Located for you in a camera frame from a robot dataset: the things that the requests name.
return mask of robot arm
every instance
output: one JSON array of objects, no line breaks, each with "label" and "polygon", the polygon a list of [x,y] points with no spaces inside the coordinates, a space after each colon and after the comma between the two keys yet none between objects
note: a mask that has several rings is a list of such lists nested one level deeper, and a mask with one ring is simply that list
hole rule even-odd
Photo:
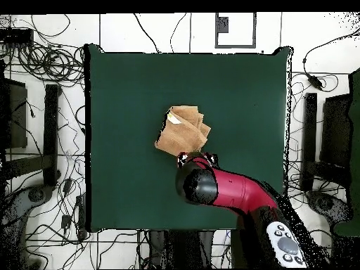
[{"label": "robot arm", "polygon": [[176,190],[189,203],[225,207],[251,218],[265,266],[307,267],[269,185],[220,169],[216,155],[195,152],[178,156]]}]

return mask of brown cloth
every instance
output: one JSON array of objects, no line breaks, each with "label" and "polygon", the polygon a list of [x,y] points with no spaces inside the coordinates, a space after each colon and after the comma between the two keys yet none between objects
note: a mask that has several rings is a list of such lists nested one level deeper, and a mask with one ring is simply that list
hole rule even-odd
[{"label": "brown cloth", "polygon": [[181,152],[200,151],[207,142],[210,127],[203,124],[204,115],[198,107],[180,105],[171,107],[155,147],[171,155]]}]

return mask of button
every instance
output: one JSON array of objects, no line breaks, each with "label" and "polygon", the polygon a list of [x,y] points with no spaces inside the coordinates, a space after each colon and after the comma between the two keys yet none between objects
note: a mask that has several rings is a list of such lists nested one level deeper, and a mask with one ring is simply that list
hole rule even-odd
[{"label": "button", "polygon": [[301,260],[298,256],[296,256],[296,257],[294,258],[294,260],[295,260],[298,264],[302,265],[302,260]]},{"label": "button", "polygon": [[278,248],[291,255],[297,255],[297,252],[299,252],[297,243],[293,239],[287,237],[280,238],[278,241]]},{"label": "button", "polygon": [[293,259],[290,255],[286,254],[286,255],[283,255],[283,259],[287,262],[291,262]]}]

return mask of green table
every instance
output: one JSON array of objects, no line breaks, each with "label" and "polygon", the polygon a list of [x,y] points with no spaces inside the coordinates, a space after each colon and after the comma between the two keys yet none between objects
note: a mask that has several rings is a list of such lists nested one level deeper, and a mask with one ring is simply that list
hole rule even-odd
[{"label": "green table", "polygon": [[203,151],[217,153],[220,167],[282,193],[290,53],[101,53],[90,45],[91,230],[236,227],[231,211],[176,194],[176,158],[154,146],[172,105],[205,115],[212,130]]}]

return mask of folded cloth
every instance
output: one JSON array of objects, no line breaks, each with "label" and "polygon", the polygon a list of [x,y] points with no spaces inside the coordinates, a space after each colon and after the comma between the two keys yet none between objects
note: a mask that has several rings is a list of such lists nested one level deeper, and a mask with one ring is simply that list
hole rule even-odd
[{"label": "folded cloth", "polygon": [[195,127],[198,127],[198,120],[199,120],[198,107],[191,105],[178,105],[175,107],[171,107],[170,110],[174,114],[185,119],[186,121],[189,121]]},{"label": "folded cloth", "polygon": [[[207,135],[210,133],[211,128],[209,126],[207,126],[206,124],[201,124],[200,126],[200,133],[207,138]],[[199,147],[196,151],[201,151],[203,147]]]},{"label": "folded cloth", "polygon": [[200,114],[200,113],[199,113],[198,125],[196,126],[198,129],[201,128],[201,124],[203,123],[203,120],[204,120],[204,114]]},{"label": "folded cloth", "polygon": [[166,113],[155,147],[173,156],[178,156],[181,152],[198,150],[206,142],[207,138],[200,130],[188,120],[178,116],[172,108]]}]

